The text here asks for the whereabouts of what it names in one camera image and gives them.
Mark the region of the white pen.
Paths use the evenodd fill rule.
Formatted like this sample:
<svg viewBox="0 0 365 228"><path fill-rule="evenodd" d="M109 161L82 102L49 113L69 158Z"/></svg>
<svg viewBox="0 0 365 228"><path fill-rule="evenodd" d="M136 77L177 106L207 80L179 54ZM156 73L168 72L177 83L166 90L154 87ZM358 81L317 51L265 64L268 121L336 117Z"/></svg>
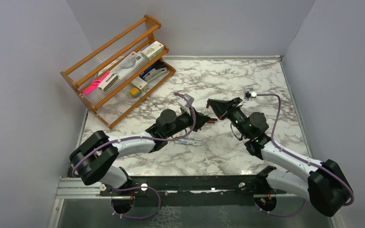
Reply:
<svg viewBox="0 0 365 228"><path fill-rule="evenodd" d="M181 145L189 145L189 146L202 146L201 143L198 142L192 142L192 141L185 141L185 140L176 140L174 141L175 144L181 144Z"/></svg>
<svg viewBox="0 0 365 228"><path fill-rule="evenodd" d="M189 136L185 136L185 137L181 137L181 140L190 140L190 141L203 141L203 139L199 139L199 138L194 138L194 137L189 137Z"/></svg>

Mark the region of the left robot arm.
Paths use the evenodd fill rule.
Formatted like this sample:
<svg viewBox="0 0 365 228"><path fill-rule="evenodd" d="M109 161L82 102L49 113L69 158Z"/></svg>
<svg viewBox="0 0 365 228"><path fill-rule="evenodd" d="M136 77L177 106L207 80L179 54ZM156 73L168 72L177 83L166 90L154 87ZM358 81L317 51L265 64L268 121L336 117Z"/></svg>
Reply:
<svg viewBox="0 0 365 228"><path fill-rule="evenodd" d="M211 119L197 111L194 114L177 115L166 109L144 132L112 140L103 131L96 131L71 153L72 173L87 186L101 182L112 186L117 194L125 195L130 190L130 178L123 168L113 166L116 158L159 151L175 139L175 134L189 127L196 132Z"/></svg>

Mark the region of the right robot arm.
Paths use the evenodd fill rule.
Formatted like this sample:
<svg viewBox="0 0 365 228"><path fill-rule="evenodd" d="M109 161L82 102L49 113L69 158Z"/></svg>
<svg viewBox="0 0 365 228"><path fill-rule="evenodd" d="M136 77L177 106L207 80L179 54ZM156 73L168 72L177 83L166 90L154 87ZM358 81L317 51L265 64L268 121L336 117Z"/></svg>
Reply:
<svg viewBox="0 0 365 228"><path fill-rule="evenodd" d="M327 217L354 201L353 190L337 162L312 159L283 147L266 134L269 125L264 113L246 116L241 110L242 102L238 97L229 101L208 99L207 107L219 120L230 120L246 139L244 145L249 154L286 169L286 172L274 169L258 177L255 187L259 192L274 189L295 194Z"/></svg>

